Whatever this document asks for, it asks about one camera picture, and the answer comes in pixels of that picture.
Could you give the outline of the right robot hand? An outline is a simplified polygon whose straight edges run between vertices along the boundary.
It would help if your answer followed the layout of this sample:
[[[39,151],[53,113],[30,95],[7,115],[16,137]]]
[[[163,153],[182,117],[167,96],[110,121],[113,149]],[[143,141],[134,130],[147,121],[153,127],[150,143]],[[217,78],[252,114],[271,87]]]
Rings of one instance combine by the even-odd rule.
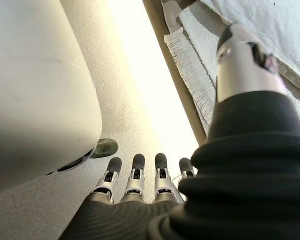
[[[134,157],[120,203],[114,157],[63,240],[300,240],[300,118],[272,52],[241,24],[217,45],[216,99],[207,142],[181,159],[177,202],[166,157],[155,157],[155,197],[142,200]]]

